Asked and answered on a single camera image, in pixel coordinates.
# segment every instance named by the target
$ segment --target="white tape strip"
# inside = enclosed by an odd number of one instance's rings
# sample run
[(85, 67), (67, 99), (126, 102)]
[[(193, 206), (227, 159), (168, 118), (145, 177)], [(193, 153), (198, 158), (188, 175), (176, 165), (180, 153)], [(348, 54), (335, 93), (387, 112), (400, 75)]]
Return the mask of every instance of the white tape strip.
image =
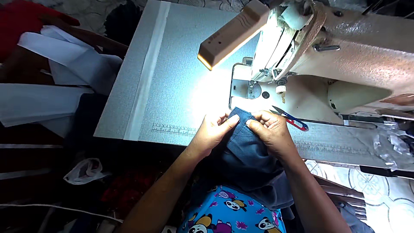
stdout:
[(151, 41), (148, 46), (147, 54), (145, 55), (137, 94), (135, 96), (134, 105), (132, 106), (131, 115), (125, 131), (125, 140), (136, 141), (140, 136), (141, 124), (149, 96), (149, 89), (151, 87), (152, 76), (154, 75), (154, 69), (161, 47), (165, 24), (167, 22), (168, 12), (170, 11), (170, 5), (170, 2), (160, 2), (154, 30), (152, 31)]

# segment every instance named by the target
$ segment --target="plastic bag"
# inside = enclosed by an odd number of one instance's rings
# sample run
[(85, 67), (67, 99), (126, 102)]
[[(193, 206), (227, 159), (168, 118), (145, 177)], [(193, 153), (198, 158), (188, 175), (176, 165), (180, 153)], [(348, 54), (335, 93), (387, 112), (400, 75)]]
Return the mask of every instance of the plastic bag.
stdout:
[(385, 121), (384, 124), (376, 124), (378, 134), (374, 135), (374, 149), (377, 155), (385, 161), (392, 170), (404, 168), (414, 163), (413, 154), (409, 146), (399, 137), (410, 136), (405, 131), (398, 129), (398, 123)]
[(98, 158), (87, 158), (76, 164), (63, 179), (70, 184), (86, 184), (110, 174), (108, 172), (103, 174), (101, 171), (102, 164)]

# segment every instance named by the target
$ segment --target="blue printed shirt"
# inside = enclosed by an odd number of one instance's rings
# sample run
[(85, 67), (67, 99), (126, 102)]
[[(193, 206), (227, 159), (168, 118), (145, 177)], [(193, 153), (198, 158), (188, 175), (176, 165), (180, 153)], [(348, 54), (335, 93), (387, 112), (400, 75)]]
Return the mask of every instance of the blue printed shirt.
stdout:
[(216, 186), (203, 203), (189, 209), (178, 233), (286, 233), (280, 209), (271, 211), (225, 186)]

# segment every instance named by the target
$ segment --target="ruler markings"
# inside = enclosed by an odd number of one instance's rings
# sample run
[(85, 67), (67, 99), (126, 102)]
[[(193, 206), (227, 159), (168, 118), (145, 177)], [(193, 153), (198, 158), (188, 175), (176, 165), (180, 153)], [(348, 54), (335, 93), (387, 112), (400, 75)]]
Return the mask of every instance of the ruler markings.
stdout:
[(153, 123), (151, 132), (166, 133), (170, 135), (194, 136), (195, 133), (197, 133), (197, 129), (172, 124)]

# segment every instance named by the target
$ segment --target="blue denim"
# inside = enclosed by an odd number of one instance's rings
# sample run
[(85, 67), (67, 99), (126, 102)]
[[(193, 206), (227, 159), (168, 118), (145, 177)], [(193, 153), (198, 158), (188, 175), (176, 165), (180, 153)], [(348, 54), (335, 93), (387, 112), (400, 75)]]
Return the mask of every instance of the blue denim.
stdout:
[(255, 118), (237, 107), (229, 117), (235, 114), (240, 122), (225, 137), (226, 147), (215, 159), (215, 168), (232, 183), (232, 188), (255, 198), (268, 209), (291, 206), (293, 197), (282, 165), (267, 153), (266, 145), (245, 124)]

